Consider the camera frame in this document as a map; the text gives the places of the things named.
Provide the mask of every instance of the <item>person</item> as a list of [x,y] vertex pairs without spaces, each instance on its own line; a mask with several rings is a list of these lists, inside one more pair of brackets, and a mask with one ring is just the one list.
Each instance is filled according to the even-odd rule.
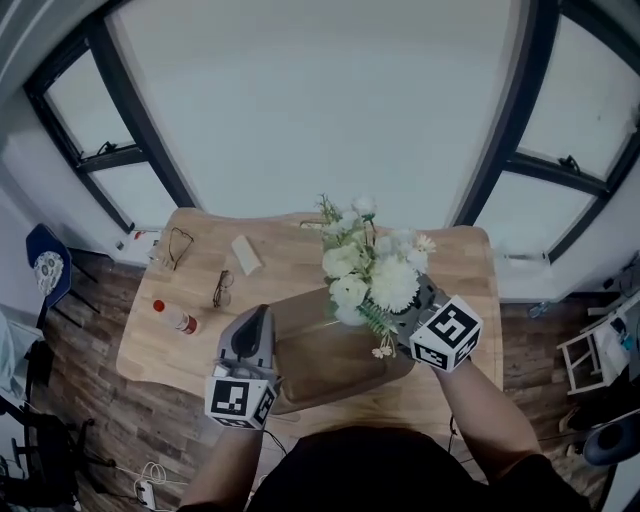
[[[474,481],[428,436],[348,427],[301,439],[260,485],[249,512],[590,510],[542,455],[524,414],[470,359],[452,373],[434,371],[488,485]],[[243,510],[261,445],[261,431],[225,429],[180,512]]]

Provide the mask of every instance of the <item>human arm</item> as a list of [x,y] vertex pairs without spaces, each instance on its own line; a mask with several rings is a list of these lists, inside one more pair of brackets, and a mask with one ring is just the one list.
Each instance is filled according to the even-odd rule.
[[460,433],[489,481],[541,453],[529,420],[471,360],[452,373],[434,371]]
[[180,506],[213,503],[241,511],[251,492],[262,448],[262,430],[225,428]]

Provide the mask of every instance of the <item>glasses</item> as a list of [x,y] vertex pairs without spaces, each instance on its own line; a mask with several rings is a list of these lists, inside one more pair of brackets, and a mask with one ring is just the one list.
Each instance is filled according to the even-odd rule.
[[228,270],[223,270],[218,279],[218,286],[213,293],[213,307],[224,308],[231,303],[231,294],[229,288],[233,284],[233,274]]
[[163,258],[164,266],[175,270],[193,242],[193,237],[189,233],[185,233],[180,228],[172,228],[169,235],[169,259]]

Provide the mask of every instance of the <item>flower bouquet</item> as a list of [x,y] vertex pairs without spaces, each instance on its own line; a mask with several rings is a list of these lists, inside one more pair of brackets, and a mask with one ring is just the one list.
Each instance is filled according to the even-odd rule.
[[342,323],[367,325],[379,338],[373,355],[396,355],[392,317],[408,310],[426,274],[433,241],[414,230],[378,236],[375,202],[361,197],[339,209],[326,195],[318,203],[323,217],[322,268],[335,317]]

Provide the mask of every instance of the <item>window frame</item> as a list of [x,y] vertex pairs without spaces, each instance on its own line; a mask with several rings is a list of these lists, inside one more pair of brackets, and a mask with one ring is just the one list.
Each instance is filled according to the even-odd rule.
[[[195,207],[195,201],[162,144],[109,34],[105,18],[129,0],[112,0],[87,16],[60,42],[24,84],[24,91],[40,122],[64,159],[102,209],[125,232],[127,223],[90,175],[124,165],[147,162],[176,206]],[[45,98],[46,92],[82,55],[91,51],[102,81],[134,144],[83,157]]]
[[454,225],[472,226],[503,172],[555,183],[594,197],[590,206],[549,251],[553,263],[571,247],[614,197],[640,156],[640,122],[626,141],[606,180],[518,152],[518,145],[538,99],[555,44],[560,16],[566,16],[609,47],[640,76],[640,46],[590,0],[531,0],[524,40],[507,99],[478,172],[463,199]]

